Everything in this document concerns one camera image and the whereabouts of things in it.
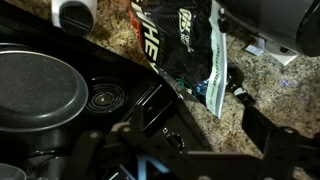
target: circular knob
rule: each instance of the circular knob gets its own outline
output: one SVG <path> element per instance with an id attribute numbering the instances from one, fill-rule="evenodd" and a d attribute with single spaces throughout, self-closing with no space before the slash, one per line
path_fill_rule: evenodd
<path id="1" fill-rule="evenodd" d="M 90 9 L 78 1 L 69 1 L 60 7 L 59 22 L 61 28 L 72 36 L 84 36 L 94 27 Z"/>
<path id="2" fill-rule="evenodd" d="M 169 144 L 178 149 L 178 150 L 182 150 L 185 147 L 184 141 L 183 139 L 179 136 L 179 134 L 170 134 L 167 137 L 167 141 L 169 142 Z"/>

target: kitchen appliance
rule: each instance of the kitchen appliance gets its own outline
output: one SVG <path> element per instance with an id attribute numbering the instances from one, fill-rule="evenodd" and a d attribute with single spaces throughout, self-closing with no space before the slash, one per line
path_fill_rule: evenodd
<path id="1" fill-rule="evenodd" d="M 248 29 L 282 47 L 315 57 L 320 55 L 320 1 L 217 0 Z"/>
<path id="2" fill-rule="evenodd" d="M 245 107 L 241 124 L 263 153 L 262 158 L 228 152 L 180 154 L 162 144 L 161 140 L 148 138 L 130 123 L 122 122 L 114 125 L 112 132 L 106 135 L 99 131 L 84 132 L 76 143 L 62 179 L 95 179 L 98 173 L 88 171 L 92 162 L 102 171 L 120 166 L 130 179 L 139 180 L 319 179 L 319 132 L 308 138 L 291 127 L 277 127 L 253 106 Z M 102 139 L 105 141 L 101 148 L 97 142 Z M 297 167 L 304 173 L 297 175 Z M 105 179 L 125 178 L 115 173 Z"/>
<path id="3" fill-rule="evenodd" d="M 132 121 L 177 151 L 209 143 L 152 70 L 0 1 L 0 162 L 59 178 L 78 136 Z M 144 111 L 132 120 L 133 109 Z"/>
<path id="4" fill-rule="evenodd" d="M 96 21 L 97 0 L 52 0 L 52 23 L 72 36 L 92 31 Z"/>

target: granite countertop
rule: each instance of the granite countertop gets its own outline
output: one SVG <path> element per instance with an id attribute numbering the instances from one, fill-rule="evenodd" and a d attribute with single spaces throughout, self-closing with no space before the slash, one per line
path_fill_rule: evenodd
<path id="1" fill-rule="evenodd" d="M 43 19 L 51 19 L 50 0 L 7 1 Z M 86 39 L 149 67 L 137 44 L 126 3 L 127 0 L 99 0 L 97 24 Z M 250 55 L 242 50 L 248 44 L 243 32 L 237 27 L 227 35 L 228 58 L 245 73 L 244 87 L 257 100 L 256 107 L 275 124 L 291 126 L 312 137 L 320 130 L 320 59 L 299 56 L 283 66 L 266 53 L 259 57 Z M 188 107 L 214 151 L 240 151 L 261 157 L 241 129 L 244 107 L 231 95 L 224 98 L 221 120 L 200 104 L 189 102 Z M 308 179 L 299 173 L 298 179 Z"/>

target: plastic packaging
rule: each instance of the plastic packaging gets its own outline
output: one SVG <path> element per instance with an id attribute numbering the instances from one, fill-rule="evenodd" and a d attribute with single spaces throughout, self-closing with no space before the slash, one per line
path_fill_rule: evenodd
<path id="1" fill-rule="evenodd" d="M 154 70 L 166 72 L 220 118 L 227 72 L 220 6 L 211 0 L 131 0 L 130 7 L 131 22 Z"/>

